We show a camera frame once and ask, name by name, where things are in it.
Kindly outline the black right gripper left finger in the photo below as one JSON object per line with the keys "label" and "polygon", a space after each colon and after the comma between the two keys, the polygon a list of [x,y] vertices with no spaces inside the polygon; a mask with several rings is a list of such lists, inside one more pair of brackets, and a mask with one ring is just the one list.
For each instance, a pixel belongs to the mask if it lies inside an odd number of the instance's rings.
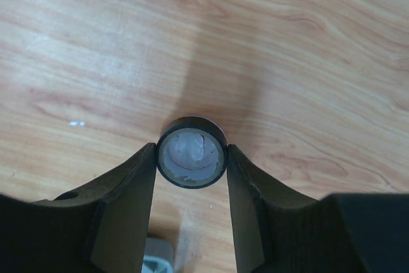
{"label": "black right gripper left finger", "polygon": [[140,272],[156,162],[148,143],[56,199],[1,196],[2,272]]}

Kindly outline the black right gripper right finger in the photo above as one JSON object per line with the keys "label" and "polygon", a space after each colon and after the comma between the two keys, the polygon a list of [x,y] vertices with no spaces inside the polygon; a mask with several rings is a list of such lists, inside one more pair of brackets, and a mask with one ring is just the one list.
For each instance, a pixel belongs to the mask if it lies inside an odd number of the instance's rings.
{"label": "black right gripper right finger", "polygon": [[313,199],[228,148],[239,272],[407,272],[408,195],[334,193]]}

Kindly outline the black electrical tape roll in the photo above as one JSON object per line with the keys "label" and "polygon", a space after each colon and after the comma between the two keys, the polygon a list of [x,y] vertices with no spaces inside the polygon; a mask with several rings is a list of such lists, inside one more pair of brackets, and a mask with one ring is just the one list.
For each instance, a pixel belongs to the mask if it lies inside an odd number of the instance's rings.
{"label": "black electrical tape roll", "polygon": [[183,189],[203,189],[217,182],[228,162],[223,130],[201,116],[183,116],[162,131],[156,149],[157,168]]}

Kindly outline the grey plastic tool case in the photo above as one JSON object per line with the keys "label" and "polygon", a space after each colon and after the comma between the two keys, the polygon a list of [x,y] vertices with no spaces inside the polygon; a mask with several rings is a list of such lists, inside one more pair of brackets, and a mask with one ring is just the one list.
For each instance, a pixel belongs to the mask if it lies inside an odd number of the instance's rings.
{"label": "grey plastic tool case", "polygon": [[174,273],[174,249],[166,240],[148,237],[144,248],[142,273]]}

